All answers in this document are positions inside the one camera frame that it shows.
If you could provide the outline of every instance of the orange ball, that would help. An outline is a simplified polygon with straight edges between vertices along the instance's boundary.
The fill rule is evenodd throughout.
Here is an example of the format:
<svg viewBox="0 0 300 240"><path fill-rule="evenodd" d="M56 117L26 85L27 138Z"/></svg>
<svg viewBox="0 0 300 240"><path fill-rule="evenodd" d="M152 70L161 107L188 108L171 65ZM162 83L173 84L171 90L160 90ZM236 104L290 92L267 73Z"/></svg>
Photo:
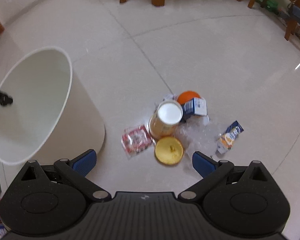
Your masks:
<svg viewBox="0 0 300 240"><path fill-rule="evenodd" d="M200 95L197 92L194 91L185 91L181 93L177 99L177 102L180 105L183 105L184 103L190 101L192 98L201 98Z"/></svg>

